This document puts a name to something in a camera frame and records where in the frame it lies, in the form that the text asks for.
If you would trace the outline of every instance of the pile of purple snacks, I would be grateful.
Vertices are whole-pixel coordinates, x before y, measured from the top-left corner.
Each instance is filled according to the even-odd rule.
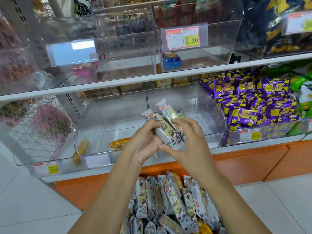
[[[297,98],[289,95],[290,79],[259,77],[259,68],[228,70],[201,79],[200,85],[228,120],[224,146],[246,142],[239,129],[261,128],[257,140],[283,137],[299,118]]]

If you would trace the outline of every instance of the white tile floor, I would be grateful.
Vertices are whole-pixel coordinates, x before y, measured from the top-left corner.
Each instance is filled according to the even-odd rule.
[[[312,234],[312,174],[236,189],[273,234]],[[66,234],[80,215],[0,154],[1,234]]]

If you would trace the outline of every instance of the forearm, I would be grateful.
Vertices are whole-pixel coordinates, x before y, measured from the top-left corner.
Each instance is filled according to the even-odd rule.
[[[217,171],[205,177],[210,179],[199,182],[215,203],[229,234],[271,234],[226,177]]]
[[[142,164],[121,153],[97,199],[68,234],[119,234]]]

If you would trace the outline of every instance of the person's left hand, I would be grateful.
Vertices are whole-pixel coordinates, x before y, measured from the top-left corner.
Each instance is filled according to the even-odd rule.
[[[149,120],[131,137],[123,149],[123,153],[131,154],[139,163],[143,163],[158,151],[162,140],[153,133],[154,128],[162,126],[162,122]]]

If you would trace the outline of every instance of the hand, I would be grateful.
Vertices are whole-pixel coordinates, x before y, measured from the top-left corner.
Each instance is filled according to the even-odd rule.
[[[140,164],[158,151],[158,145],[163,144],[162,140],[153,133],[154,128],[161,127],[162,123],[149,120],[131,137],[123,149],[124,154],[131,154]]]
[[[204,132],[198,122],[182,117],[172,120],[172,123],[182,127],[187,138],[186,149],[182,152],[175,151],[165,144],[159,145],[158,148],[177,160],[197,181],[207,179],[207,175],[217,172]]]

